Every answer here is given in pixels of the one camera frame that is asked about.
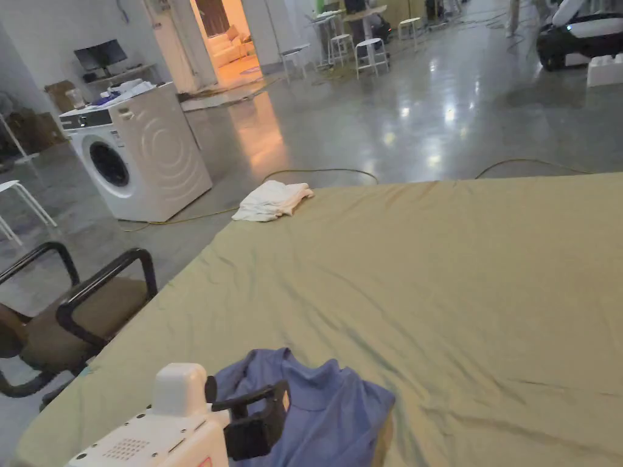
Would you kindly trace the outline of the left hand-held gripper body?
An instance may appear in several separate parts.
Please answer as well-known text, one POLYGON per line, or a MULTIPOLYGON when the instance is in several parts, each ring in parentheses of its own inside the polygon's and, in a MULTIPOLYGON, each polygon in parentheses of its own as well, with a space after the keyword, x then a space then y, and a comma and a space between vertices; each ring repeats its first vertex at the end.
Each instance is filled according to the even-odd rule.
POLYGON ((69 466, 228 466, 264 457, 284 414, 249 407, 249 417, 213 412, 217 383, 203 366, 172 363, 156 375, 151 405, 70 459, 69 466))

